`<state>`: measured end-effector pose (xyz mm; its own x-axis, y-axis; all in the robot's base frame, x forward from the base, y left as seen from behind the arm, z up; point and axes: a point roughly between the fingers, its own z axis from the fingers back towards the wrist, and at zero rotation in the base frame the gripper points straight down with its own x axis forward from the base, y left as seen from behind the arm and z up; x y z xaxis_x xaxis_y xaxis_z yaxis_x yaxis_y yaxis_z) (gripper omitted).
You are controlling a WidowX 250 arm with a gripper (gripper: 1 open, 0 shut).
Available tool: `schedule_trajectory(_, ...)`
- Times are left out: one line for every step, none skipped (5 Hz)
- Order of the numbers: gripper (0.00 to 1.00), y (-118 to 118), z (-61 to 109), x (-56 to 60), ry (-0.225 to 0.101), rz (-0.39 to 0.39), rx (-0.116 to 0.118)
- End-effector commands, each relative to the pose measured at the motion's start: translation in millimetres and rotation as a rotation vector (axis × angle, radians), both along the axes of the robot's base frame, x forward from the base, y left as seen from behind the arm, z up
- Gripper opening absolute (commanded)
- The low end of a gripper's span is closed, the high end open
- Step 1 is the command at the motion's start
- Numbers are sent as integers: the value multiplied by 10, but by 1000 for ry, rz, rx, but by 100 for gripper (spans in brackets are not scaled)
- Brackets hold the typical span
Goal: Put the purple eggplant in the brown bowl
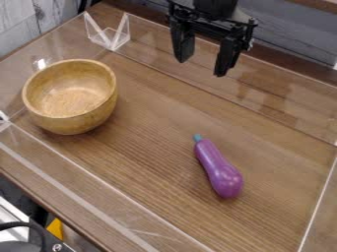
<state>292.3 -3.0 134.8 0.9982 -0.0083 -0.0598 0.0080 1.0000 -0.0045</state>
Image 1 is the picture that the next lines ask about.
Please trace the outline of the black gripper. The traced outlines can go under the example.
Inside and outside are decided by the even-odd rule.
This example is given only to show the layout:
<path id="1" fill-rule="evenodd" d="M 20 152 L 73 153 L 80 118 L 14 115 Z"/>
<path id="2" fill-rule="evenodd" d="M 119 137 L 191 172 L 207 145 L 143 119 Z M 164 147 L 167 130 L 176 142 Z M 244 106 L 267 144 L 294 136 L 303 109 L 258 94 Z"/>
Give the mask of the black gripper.
<path id="1" fill-rule="evenodd" d="M 167 2 L 172 49 L 178 62 L 184 63 L 194 55 L 194 30 L 214 39 L 226 36 L 219 44 L 212 71 L 216 77 L 223 77 L 235 65 L 240 45 L 244 50 L 252 47 L 252 31 L 258 26 L 255 19 L 236 7 L 238 0 Z"/>

